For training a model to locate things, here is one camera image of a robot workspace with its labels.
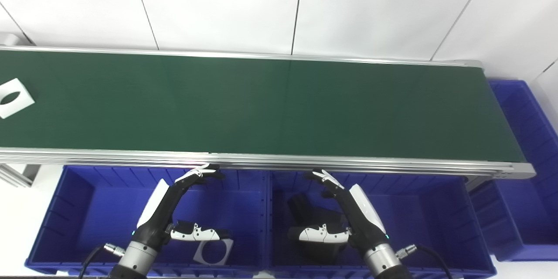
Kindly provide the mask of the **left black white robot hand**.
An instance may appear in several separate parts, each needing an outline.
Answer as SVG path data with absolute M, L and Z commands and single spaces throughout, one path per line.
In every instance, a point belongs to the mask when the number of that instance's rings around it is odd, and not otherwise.
M 160 252 L 170 239 L 187 242 L 221 241 L 231 238 L 226 229 L 203 227 L 198 223 L 179 220 L 173 223 L 173 214 L 185 192 L 195 184 L 204 184 L 208 177 L 225 179 L 219 164 L 207 163 L 185 172 L 173 184 L 160 181 L 146 205 L 152 212 L 143 212 L 133 232 L 131 242 Z

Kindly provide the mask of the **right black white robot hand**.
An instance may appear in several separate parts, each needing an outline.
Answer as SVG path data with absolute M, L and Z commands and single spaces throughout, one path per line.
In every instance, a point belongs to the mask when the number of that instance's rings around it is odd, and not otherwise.
M 360 186 L 354 184 L 351 188 L 347 188 L 332 174 L 322 169 L 307 171 L 303 177 L 325 187 L 323 197 L 337 201 L 347 219 L 347 227 L 331 228 L 327 223 L 293 227 L 289 230 L 291 239 L 326 244 L 349 243 L 363 257 L 372 255 L 396 257 L 381 219 Z

